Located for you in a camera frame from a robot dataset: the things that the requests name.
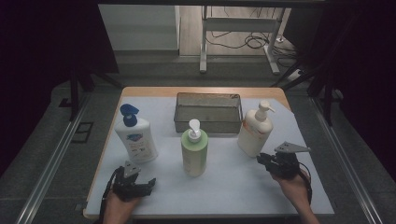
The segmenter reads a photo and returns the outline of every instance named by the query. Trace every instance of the pump bottle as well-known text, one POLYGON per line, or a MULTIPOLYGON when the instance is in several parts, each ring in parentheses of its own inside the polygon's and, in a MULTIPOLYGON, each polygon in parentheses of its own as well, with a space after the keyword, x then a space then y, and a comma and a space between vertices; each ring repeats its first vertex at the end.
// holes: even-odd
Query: pump bottle
POLYGON ((238 146, 249 157, 255 158, 260 154, 273 130, 273 123, 267 118, 268 110, 275 112, 268 101, 262 100, 259 104, 259 110, 249 110, 242 121, 238 135, 238 146))
POLYGON ((139 110, 132 105, 122 105, 120 112, 123 120, 116 125, 115 131, 128 151, 130 161, 139 163, 157 158, 149 122, 137 118, 139 110))
POLYGON ((198 119, 190 120, 189 125, 190 129, 181 135, 183 168, 186 174, 196 177, 206 168, 208 138, 198 119))

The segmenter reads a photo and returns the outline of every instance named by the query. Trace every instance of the table leg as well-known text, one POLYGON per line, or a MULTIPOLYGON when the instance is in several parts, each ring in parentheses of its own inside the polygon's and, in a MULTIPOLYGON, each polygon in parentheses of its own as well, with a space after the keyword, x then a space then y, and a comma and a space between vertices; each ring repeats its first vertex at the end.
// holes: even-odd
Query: table leg
POLYGON ((201 59, 199 64, 200 73, 206 73, 206 19, 207 19, 207 6, 204 6, 202 13, 202 44, 201 44, 201 59))
POLYGON ((276 60, 274 59, 272 51, 274 49, 277 33, 279 32, 280 25, 282 24, 284 14, 285 14, 285 8, 282 7, 280 13, 276 17, 276 24, 271 34, 270 43, 268 44, 268 46, 264 46, 265 55, 267 56, 268 62, 271 66, 274 75, 279 75, 280 71, 279 68, 277 67, 276 60))

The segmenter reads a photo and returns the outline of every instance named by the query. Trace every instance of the pump nozzle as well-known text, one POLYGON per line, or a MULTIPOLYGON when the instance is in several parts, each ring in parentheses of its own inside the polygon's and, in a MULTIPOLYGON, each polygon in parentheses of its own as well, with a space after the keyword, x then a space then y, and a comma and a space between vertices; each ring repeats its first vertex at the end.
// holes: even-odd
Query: pump nozzle
POLYGON ((189 139, 192 142, 199 142, 201 139, 201 131, 200 128, 200 121, 198 119, 191 119, 189 122, 190 131, 189 131, 189 139))
POLYGON ((266 100, 263 100, 260 102, 259 109, 262 109, 264 111, 271 110, 272 112, 275 113, 275 110, 271 107, 270 103, 266 100))
POLYGON ((256 112, 255 118, 258 121, 264 121, 267 119, 267 111, 271 110, 275 112, 275 110, 271 107, 270 103, 266 100, 260 101, 259 110, 256 112))
POLYGON ((134 127, 136 125, 137 118, 135 114, 139 112, 139 110, 136 107, 125 104, 120 107, 120 112, 124 116, 123 122, 125 126, 134 127))

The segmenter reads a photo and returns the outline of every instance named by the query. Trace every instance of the metal rail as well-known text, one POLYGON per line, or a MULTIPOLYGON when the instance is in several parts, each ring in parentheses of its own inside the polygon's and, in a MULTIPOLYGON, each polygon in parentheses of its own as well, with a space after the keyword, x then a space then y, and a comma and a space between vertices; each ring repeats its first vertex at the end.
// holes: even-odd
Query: metal rail
POLYGON ((44 171, 41 173, 41 176, 38 178, 38 181, 35 183, 35 187, 27 199, 24 207, 22 208, 20 215, 15 223, 32 223, 35 218, 35 214, 37 213, 40 204, 42 203, 44 196, 47 193, 47 190, 50 186, 50 183, 55 176, 56 171, 58 170, 59 165, 61 164, 62 158, 64 157, 64 153, 66 152, 70 141, 73 137, 74 132, 76 131, 79 122, 81 121, 82 116, 84 115, 85 109, 87 108, 87 104, 91 99, 91 94, 86 92, 81 97, 80 110, 78 111, 75 119, 70 121, 67 125, 66 130, 64 131, 64 135, 62 136, 61 141, 58 146, 55 148, 52 153, 49 161, 44 168, 44 171))
POLYGON ((352 187, 355 195, 361 204, 361 208, 364 214, 367 217, 367 220, 372 224, 382 224, 382 219, 378 214, 378 211, 375 207, 373 200, 367 192, 367 189, 361 183, 355 169, 353 168, 346 152, 344 151, 343 146, 341 145, 338 137, 332 128, 326 122, 325 118, 322 116, 322 108, 321 105, 316 98, 311 98, 311 102, 314 104, 317 112, 318 119, 320 124, 323 127, 324 132, 328 136, 331 141, 332 149, 335 153, 335 156, 340 161, 341 168, 344 170, 346 175, 346 179, 348 180, 350 186, 352 187))

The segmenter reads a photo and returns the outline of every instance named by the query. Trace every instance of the white table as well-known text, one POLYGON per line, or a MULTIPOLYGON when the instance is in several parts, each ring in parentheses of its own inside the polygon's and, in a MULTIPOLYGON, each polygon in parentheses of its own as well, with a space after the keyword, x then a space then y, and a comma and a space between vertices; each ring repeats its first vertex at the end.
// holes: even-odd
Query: white table
MULTIPOLYGON (((229 93, 235 93, 235 89, 229 89, 229 93)), ((244 113, 256 109, 263 99, 244 98, 243 94, 241 98, 244 113)), ((293 114, 279 101, 273 98, 268 100, 276 113, 269 113, 274 129, 263 152, 275 154, 274 148, 284 141, 305 146, 293 114)), ((159 152, 156 160, 139 164, 142 171, 136 183, 147 183, 153 177, 157 178, 157 182, 151 195, 134 210, 134 218, 282 217, 296 214, 265 167, 239 149, 236 134, 210 134, 206 170, 201 176, 189 177, 183 171, 181 133, 176 133, 173 121, 176 96, 123 96, 120 105, 125 103, 136 106, 140 110, 137 116, 151 122, 159 152)), ((128 160, 127 152, 113 128, 121 119, 122 115, 116 111, 92 182, 85 217, 98 217, 108 179, 115 169, 128 160)), ((333 214, 309 153, 298 153, 297 156, 312 175, 314 213, 333 214)))

